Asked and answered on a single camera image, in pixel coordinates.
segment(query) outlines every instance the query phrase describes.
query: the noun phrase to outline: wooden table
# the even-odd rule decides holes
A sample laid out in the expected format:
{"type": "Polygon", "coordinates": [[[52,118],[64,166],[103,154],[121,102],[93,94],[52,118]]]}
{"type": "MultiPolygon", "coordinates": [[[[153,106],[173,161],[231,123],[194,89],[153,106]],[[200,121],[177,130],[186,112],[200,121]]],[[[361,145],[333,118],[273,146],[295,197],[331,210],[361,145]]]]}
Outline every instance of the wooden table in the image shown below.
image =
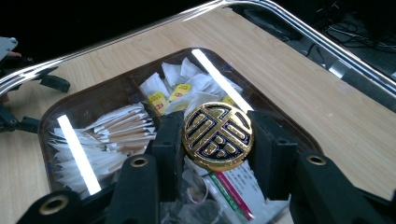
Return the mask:
{"type": "MultiPolygon", "coordinates": [[[[39,119],[65,96],[193,47],[211,49],[254,83],[313,135],[356,187],[391,198],[396,115],[227,7],[187,13],[87,50],[53,73],[71,83],[68,93],[30,81],[9,93],[6,106],[18,119],[39,119]]],[[[0,143],[0,223],[15,223],[50,189],[36,134],[0,133],[0,143]]]]}

